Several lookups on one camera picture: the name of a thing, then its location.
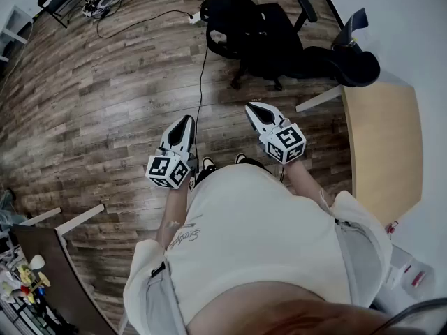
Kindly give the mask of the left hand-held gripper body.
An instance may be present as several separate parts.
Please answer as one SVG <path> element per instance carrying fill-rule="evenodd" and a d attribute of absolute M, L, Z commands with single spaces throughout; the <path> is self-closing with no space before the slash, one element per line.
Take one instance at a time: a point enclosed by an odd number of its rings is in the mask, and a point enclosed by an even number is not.
<path fill-rule="evenodd" d="M 191 153 L 191 147 L 191 144 L 161 143 L 149 157 L 145 176 L 157 187 L 179 189 L 198 170 L 198 158 Z"/>

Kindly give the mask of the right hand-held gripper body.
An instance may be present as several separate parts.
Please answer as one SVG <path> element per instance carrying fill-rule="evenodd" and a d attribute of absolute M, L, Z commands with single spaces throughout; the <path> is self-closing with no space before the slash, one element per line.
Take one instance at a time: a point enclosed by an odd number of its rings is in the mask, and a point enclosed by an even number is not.
<path fill-rule="evenodd" d="M 281 121 L 269 131 L 260 134 L 259 140 L 266 154 L 282 165 L 303 155 L 307 140 L 296 123 L 288 119 Z"/>

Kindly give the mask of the black office chair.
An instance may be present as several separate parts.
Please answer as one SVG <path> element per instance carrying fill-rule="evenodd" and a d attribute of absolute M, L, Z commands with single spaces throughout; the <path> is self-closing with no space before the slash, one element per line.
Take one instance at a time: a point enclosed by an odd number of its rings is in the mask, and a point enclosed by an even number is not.
<path fill-rule="evenodd" d="M 305 22 L 316 22 L 317 15 L 309 0 L 297 0 L 301 14 L 291 22 L 277 3 L 256 4 L 265 20 L 266 35 L 256 40 L 241 59 L 240 67 L 231 81 L 240 88 L 240 78 L 249 73 L 274 82 L 276 90 L 282 85 L 279 77 L 312 79 L 327 77 L 347 87 L 366 87 L 374 83 L 381 72 L 377 58 L 362 50 L 335 51 L 317 46 L 304 47 L 298 35 Z"/>

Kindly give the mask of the black backpack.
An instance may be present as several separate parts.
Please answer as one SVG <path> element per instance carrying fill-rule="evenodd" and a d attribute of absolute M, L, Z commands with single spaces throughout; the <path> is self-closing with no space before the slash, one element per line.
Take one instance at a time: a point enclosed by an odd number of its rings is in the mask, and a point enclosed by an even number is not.
<path fill-rule="evenodd" d="M 241 59 L 266 35 L 265 20 L 252 0 L 204 0 L 200 18 L 207 23 L 208 48 L 227 59 Z"/>

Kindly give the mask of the person's right forearm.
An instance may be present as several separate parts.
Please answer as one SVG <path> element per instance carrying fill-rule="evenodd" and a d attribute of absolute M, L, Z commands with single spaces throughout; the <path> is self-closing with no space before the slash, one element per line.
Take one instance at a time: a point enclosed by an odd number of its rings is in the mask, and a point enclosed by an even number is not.
<path fill-rule="evenodd" d="M 307 171 L 301 161 L 285 165 L 286 175 L 295 191 L 296 205 L 307 217 L 317 214 L 336 218 L 331 211 L 335 199 Z"/>

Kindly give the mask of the person's left forearm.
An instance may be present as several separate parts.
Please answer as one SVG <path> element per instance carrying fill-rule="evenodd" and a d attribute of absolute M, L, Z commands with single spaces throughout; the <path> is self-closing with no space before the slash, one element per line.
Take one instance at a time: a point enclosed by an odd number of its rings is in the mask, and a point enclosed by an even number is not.
<path fill-rule="evenodd" d="M 185 181 L 177 190 L 169 190 L 163 218 L 156 240 L 167 249 L 179 227 L 184 225 L 187 215 L 189 182 Z"/>

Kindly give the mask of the grey chair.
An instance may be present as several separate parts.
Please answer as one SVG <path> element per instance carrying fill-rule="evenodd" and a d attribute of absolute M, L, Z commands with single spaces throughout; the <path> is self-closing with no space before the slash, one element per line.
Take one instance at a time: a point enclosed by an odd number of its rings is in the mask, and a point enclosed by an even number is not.
<path fill-rule="evenodd" d="M 364 29 L 369 26 L 367 14 L 364 8 L 356 11 L 349 18 L 347 23 L 343 26 L 337 37 L 331 45 L 331 49 L 335 51 L 352 50 L 356 54 L 362 52 L 361 47 L 353 37 L 353 32 L 359 29 Z"/>

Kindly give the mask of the light wooden desk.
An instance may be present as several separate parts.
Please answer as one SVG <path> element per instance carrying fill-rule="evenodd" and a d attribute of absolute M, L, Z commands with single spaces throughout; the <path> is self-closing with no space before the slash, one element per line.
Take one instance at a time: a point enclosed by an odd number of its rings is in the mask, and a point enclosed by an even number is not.
<path fill-rule="evenodd" d="M 353 195 L 382 225 L 420 202 L 423 140 L 415 89 L 375 82 L 339 85 L 296 106 L 304 112 L 340 97 L 351 150 Z"/>

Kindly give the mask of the grey black sneaker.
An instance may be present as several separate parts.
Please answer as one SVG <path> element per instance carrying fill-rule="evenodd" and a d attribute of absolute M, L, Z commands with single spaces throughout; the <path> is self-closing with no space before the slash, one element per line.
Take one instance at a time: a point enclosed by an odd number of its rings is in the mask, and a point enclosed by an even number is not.
<path fill-rule="evenodd" d="M 105 10 L 109 9 L 110 4 L 113 0 L 92 0 L 88 1 L 82 7 L 82 14 L 86 17 L 93 17 L 98 14 L 103 13 Z"/>

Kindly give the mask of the dark brown table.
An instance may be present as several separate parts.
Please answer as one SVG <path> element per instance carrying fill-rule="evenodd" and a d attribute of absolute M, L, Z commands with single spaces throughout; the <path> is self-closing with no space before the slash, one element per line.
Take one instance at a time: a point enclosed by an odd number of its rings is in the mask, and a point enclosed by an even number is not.
<path fill-rule="evenodd" d="M 53 209 L 43 215 L 12 227 L 13 234 L 29 262 L 35 255 L 44 259 L 42 272 L 49 278 L 50 287 L 45 300 L 67 323 L 80 332 L 92 335 L 118 335 L 114 325 L 94 301 L 87 286 L 82 282 L 68 253 L 64 235 L 90 218 L 101 213 L 99 204 L 56 228 L 41 228 L 36 224 L 61 212 Z"/>

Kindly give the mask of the person's chin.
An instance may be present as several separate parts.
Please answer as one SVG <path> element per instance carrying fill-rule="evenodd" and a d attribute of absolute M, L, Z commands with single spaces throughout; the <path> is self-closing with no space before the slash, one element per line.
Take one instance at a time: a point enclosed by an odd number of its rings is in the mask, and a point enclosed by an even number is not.
<path fill-rule="evenodd" d="M 186 326 L 189 335 L 370 335 L 390 318 L 325 301 L 287 283 L 261 281 L 225 291 Z"/>

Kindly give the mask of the yellow flower bouquet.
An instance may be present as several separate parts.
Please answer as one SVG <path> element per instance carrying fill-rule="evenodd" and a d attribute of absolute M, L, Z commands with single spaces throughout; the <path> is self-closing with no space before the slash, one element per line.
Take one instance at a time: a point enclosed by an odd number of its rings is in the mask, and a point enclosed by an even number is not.
<path fill-rule="evenodd" d="M 40 271 L 38 276 L 34 274 L 35 270 L 42 269 L 44 265 L 44 258 L 35 255 L 30 263 L 18 265 L 17 274 L 14 274 L 6 265 L 0 263 L 0 300 L 12 304 L 21 298 L 27 305 L 35 304 L 35 291 L 51 286 L 44 273 Z"/>

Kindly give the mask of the white box red label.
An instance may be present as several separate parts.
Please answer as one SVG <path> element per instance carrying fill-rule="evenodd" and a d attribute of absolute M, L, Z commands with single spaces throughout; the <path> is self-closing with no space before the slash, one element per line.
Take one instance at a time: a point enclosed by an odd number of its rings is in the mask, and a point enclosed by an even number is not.
<path fill-rule="evenodd" d="M 423 301 L 434 296 L 434 269 L 410 253 L 393 245 L 390 266 L 383 283 L 389 289 L 401 288 L 411 298 Z"/>

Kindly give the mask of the white shelf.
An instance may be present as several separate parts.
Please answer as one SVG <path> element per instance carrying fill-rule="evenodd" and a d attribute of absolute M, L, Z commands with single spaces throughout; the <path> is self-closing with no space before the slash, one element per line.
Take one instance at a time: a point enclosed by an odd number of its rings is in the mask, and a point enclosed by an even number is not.
<path fill-rule="evenodd" d="M 26 45 L 30 37 L 24 38 L 20 32 L 28 24 L 34 25 L 34 19 L 17 6 L 13 6 L 5 18 L 0 19 L 0 61 L 8 62 L 9 58 L 3 55 L 7 44 L 19 42 Z"/>

